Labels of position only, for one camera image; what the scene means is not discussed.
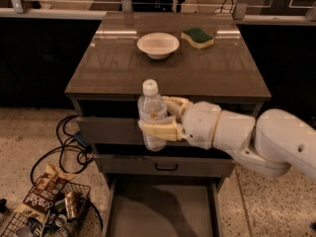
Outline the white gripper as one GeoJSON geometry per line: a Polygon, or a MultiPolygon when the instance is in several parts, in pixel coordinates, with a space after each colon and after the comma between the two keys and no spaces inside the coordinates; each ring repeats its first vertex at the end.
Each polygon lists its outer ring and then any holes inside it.
{"type": "Polygon", "coordinates": [[[215,104],[198,102],[181,97],[163,96],[167,111],[172,117],[157,120],[140,120],[141,131],[167,141],[186,139],[189,145],[202,149],[212,147],[212,137],[222,109],[215,104]]]}

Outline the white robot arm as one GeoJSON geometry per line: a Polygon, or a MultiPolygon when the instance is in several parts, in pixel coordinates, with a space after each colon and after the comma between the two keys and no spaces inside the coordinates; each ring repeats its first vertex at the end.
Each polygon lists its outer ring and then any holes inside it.
{"type": "Polygon", "coordinates": [[[162,103],[162,108],[156,102],[138,106],[144,134],[215,148],[265,176],[282,176],[295,167],[316,180],[316,130],[300,118],[279,109],[254,118],[177,97],[164,97],[162,103]]]}

